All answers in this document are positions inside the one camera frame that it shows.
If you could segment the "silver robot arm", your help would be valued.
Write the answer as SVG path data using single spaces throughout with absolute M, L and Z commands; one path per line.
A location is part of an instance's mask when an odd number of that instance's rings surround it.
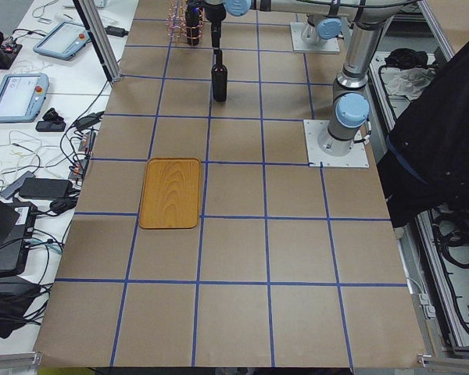
M 338 54 L 342 21 L 302 12 L 262 12 L 251 10 L 244 15 L 248 25 L 259 27 L 260 49 L 276 50 L 285 43 L 299 53 Z
M 317 138 L 321 150 L 343 156 L 353 147 L 359 128 L 367 122 L 370 107 L 363 97 L 367 71 L 376 52 L 385 22 L 409 1 L 188 1 L 189 8 L 202 8 L 211 23 L 211 41 L 216 57 L 221 57 L 221 24 L 226 14 L 243 16 L 250 9 L 261 12 L 302 13 L 308 16 L 318 38 L 328 38 L 320 21 L 347 18 L 353 32 L 342 70 L 333 87 L 334 115 Z

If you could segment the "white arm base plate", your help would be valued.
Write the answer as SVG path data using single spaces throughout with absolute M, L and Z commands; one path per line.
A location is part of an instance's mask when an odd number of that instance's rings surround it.
M 321 20 L 315 26 L 309 23 L 290 23 L 294 52 L 338 54 L 339 19 Z
M 328 120 L 304 120 L 308 165 L 325 168 L 368 168 L 366 146 L 358 130 L 354 139 L 338 141 L 328 133 Z

